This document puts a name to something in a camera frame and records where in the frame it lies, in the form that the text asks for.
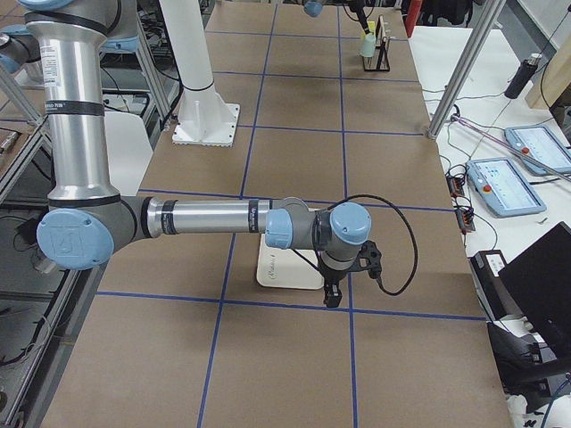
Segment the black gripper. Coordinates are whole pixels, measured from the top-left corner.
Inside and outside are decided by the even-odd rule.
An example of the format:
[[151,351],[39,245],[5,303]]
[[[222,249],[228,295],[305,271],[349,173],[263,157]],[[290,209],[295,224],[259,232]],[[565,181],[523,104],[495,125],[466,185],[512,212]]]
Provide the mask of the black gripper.
[[353,12],[357,18],[357,22],[360,24],[365,35],[370,33],[368,27],[368,16],[365,14],[365,7],[367,2],[365,0],[351,0],[350,1],[350,11]]
[[340,282],[344,279],[344,272],[323,265],[321,267],[321,275],[324,279],[325,306],[329,309],[338,308],[343,299]]

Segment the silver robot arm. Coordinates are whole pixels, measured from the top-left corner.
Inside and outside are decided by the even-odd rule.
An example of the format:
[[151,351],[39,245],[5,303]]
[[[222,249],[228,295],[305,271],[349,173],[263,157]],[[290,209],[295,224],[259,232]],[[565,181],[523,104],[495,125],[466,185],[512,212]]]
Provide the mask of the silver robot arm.
[[28,1],[27,30],[38,41],[53,138],[54,189],[37,227],[41,251],[56,264],[86,270],[130,243],[161,235],[261,234],[269,247],[312,250],[324,302],[337,307],[350,272],[381,277],[369,240],[371,217],[357,203],[311,210],[296,198],[162,201],[124,197],[112,185],[99,53],[107,38],[136,27],[132,1]]
[[[304,12],[312,18],[319,16],[326,5],[325,0],[307,0],[302,1],[302,7]],[[365,13],[365,8],[368,3],[364,0],[351,0],[351,1],[341,1],[345,14],[352,20],[360,24],[361,29],[365,35],[371,33],[368,26],[368,15]]]

